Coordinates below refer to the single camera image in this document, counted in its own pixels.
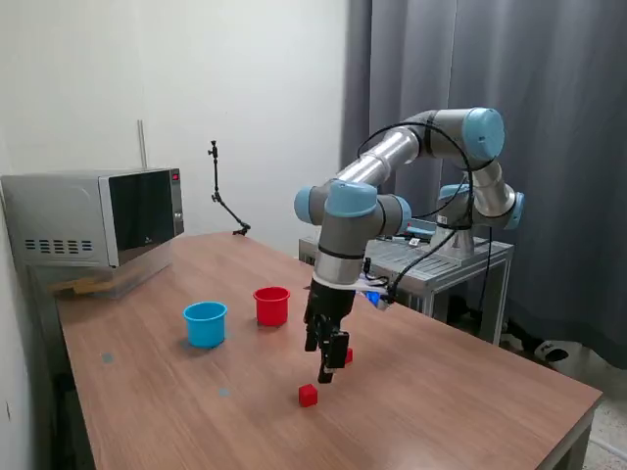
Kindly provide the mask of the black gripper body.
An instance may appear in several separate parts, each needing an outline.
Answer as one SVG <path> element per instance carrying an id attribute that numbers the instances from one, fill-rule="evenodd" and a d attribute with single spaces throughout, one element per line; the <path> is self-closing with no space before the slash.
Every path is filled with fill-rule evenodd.
<path id="1" fill-rule="evenodd" d="M 352 310 L 355 292 L 337 290 L 322 284 L 310 286 L 304 321 L 314 324 L 316 320 L 340 326 L 341 321 Z"/>

